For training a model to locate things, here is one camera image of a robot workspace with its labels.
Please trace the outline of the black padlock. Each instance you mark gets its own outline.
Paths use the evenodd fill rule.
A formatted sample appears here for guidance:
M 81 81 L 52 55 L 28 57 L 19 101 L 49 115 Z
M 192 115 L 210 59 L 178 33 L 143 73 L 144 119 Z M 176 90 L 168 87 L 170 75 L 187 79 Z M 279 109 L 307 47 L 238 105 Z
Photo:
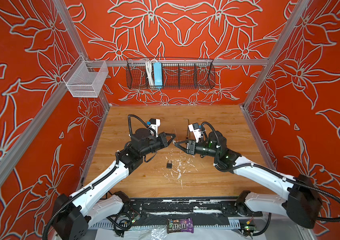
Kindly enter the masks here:
M 172 169 L 172 161 L 168 160 L 167 162 L 167 169 Z

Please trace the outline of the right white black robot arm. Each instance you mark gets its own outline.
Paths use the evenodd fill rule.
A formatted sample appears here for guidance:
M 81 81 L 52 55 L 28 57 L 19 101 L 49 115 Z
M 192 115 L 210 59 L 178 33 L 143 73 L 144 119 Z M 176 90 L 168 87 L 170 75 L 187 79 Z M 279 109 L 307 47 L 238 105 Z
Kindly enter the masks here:
M 267 189 L 271 195 L 244 191 L 240 204 L 252 212 L 269 212 L 286 216 L 297 225 L 313 229 L 316 221 L 340 222 L 338 217 L 319 215 L 323 201 L 321 196 L 333 199 L 340 205 L 340 198 L 315 187 L 309 177 L 294 177 L 259 165 L 227 147 L 227 139 L 208 123 L 191 124 L 189 131 L 194 139 L 176 142 L 174 145 L 188 155 L 212 157 L 213 166 L 222 173 L 231 173 L 250 179 Z

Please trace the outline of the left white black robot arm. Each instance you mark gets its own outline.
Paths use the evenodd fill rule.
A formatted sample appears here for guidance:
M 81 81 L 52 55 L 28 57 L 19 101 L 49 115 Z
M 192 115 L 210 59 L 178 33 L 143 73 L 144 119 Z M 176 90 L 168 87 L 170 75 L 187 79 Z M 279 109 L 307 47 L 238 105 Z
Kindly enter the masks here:
M 49 238 L 50 229 L 54 229 L 62 240 L 79 240 L 89 227 L 106 218 L 110 218 L 117 229 L 127 231 L 131 228 L 117 222 L 121 215 L 130 217 L 123 211 L 130 199 L 123 192 L 116 192 L 105 200 L 102 197 L 142 163 L 148 163 L 148 154 L 156 154 L 167 148 L 176 135 L 160 133 L 159 119 L 145 122 L 136 115 L 128 115 L 127 118 L 131 140 L 123 150 L 115 153 L 116 159 L 111 165 L 89 184 L 69 196 L 62 194 L 55 200 L 52 216 L 43 230 L 44 240 Z

